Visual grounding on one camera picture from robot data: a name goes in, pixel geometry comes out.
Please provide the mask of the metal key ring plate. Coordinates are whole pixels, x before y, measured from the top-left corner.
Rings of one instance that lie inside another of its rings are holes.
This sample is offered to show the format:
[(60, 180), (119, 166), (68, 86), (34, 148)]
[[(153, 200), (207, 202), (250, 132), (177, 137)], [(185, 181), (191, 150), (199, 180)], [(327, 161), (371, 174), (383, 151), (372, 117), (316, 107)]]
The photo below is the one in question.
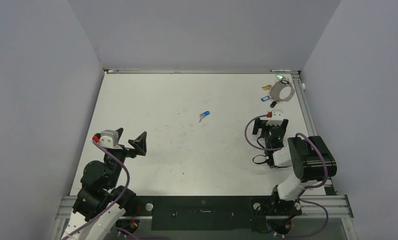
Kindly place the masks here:
[(288, 102), (294, 94), (295, 89), (287, 80), (280, 80), (276, 82), (269, 91), (269, 97), (275, 102)]

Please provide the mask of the blue tagged key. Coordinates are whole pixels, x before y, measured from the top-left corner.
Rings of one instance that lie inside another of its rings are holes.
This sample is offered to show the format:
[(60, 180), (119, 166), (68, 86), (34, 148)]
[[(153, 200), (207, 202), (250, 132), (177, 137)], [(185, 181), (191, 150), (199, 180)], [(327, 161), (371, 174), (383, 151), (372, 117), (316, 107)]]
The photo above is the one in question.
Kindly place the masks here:
[(266, 102), (266, 101), (268, 101), (268, 100), (270, 100), (270, 97), (269, 97), (269, 96), (265, 96), (265, 97), (262, 97), (262, 98), (261, 98), (261, 101), (262, 101), (262, 102)]
[(199, 123), (200, 123), (206, 116), (208, 116), (209, 114), (210, 114), (209, 111), (204, 111), (204, 112), (200, 113), (200, 114), (199, 114)]

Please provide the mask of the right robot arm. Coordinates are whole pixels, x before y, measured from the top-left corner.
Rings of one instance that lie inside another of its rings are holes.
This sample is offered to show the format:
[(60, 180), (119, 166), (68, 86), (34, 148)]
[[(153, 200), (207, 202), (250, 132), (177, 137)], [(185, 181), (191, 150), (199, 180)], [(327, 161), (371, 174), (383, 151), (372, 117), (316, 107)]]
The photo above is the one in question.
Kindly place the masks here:
[(252, 162), (267, 165), (271, 169), (290, 168), (292, 173), (276, 185), (268, 200), (254, 202), (253, 209), (259, 216), (291, 216), (300, 212), (299, 198), (305, 191), (322, 187), (337, 173), (337, 162), (324, 140), (318, 136), (297, 133), (284, 144), (288, 120), (271, 124), (269, 120), (256, 117), (252, 134), (257, 135), (257, 145), (262, 150), (263, 161)]

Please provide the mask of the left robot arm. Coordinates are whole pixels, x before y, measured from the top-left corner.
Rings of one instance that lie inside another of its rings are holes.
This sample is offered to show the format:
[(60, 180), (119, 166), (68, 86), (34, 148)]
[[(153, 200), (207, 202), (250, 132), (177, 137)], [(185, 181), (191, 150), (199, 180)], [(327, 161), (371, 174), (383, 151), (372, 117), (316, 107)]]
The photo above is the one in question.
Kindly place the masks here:
[(130, 174), (124, 162), (146, 155), (147, 132), (130, 139), (131, 146), (125, 147), (119, 143), (123, 131), (123, 128), (104, 130), (91, 138), (104, 157), (84, 167), (81, 189), (62, 240), (102, 240), (121, 216), (140, 213), (137, 195), (128, 188)]

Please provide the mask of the black tagged key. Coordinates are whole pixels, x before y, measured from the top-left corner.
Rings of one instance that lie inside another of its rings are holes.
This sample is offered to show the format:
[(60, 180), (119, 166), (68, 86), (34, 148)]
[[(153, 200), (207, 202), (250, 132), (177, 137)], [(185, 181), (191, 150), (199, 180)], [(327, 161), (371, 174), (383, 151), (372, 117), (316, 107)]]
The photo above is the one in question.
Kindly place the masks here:
[(277, 105), (277, 102), (276, 102), (276, 101), (273, 101), (273, 102), (270, 104), (270, 108), (274, 108), (276, 105)]

